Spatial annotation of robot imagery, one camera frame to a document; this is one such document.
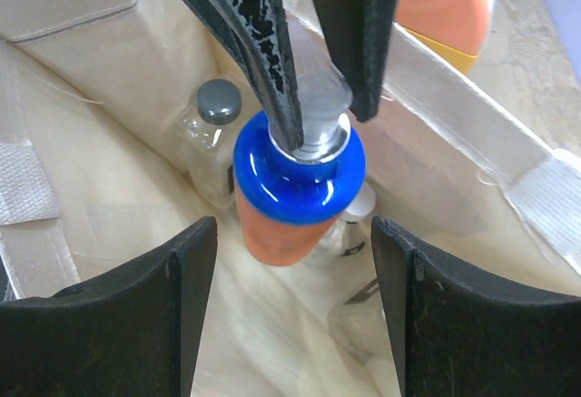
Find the silver bottle neck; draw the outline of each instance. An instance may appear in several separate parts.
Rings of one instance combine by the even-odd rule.
[[[298,164],[324,164],[337,158],[351,136],[351,123],[347,114],[341,114],[328,123],[303,122],[304,144],[292,152],[284,150],[269,125],[269,135],[274,147],[287,159]]]

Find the small clear bottle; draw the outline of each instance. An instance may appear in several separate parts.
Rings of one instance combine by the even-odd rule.
[[[217,208],[234,203],[232,153],[244,125],[240,89],[226,79],[204,83],[177,121],[182,154],[196,191]]]
[[[337,257],[352,256],[363,250],[369,237],[361,222],[375,208],[377,197],[373,188],[363,183],[353,201],[345,208],[339,220],[320,239],[312,252],[303,260],[310,267],[332,265]]]

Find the table surface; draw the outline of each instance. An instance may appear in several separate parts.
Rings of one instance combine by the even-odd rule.
[[[497,0],[468,77],[552,147],[581,156],[581,90],[544,0]]]

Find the gray bottle cap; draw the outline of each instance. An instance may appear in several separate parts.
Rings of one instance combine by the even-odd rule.
[[[224,79],[204,83],[196,93],[198,113],[209,124],[230,124],[240,115],[242,98],[238,87]]]

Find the white fabric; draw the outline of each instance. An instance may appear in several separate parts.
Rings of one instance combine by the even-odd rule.
[[[285,7],[320,32],[310,0]],[[0,44],[11,52],[0,68],[17,66],[23,117],[81,279],[151,250],[205,214],[218,218],[192,395],[397,395],[392,360],[366,370],[329,336],[330,309],[375,277],[369,249],[324,270],[264,266],[245,250],[235,212],[212,209],[180,175],[172,120],[207,78],[240,72],[185,5],[0,0],[0,11],[10,22],[0,35],[15,43]],[[527,180],[536,180],[528,174],[551,155],[548,147],[398,26],[385,88],[378,117],[356,124],[379,212],[494,273],[581,293],[571,266],[531,235],[541,223],[524,205],[533,195]],[[1,228],[6,244],[22,225]],[[561,229],[554,238],[570,235]],[[17,277],[24,292],[40,286],[46,268],[49,277],[58,271],[44,264],[48,247],[25,249],[26,273]],[[386,364],[389,382],[374,381]]]
[[[56,201],[34,148],[0,143],[0,225],[57,215]]]
[[[0,260],[16,299],[49,295],[80,279],[26,129],[19,70],[6,46],[0,62]]]
[[[0,14],[0,37],[185,171],[172,121],[218,66],[181,0],[0,0]]]
[[[581,274],[581,160],[557,149],[512,185],[507,197]]]

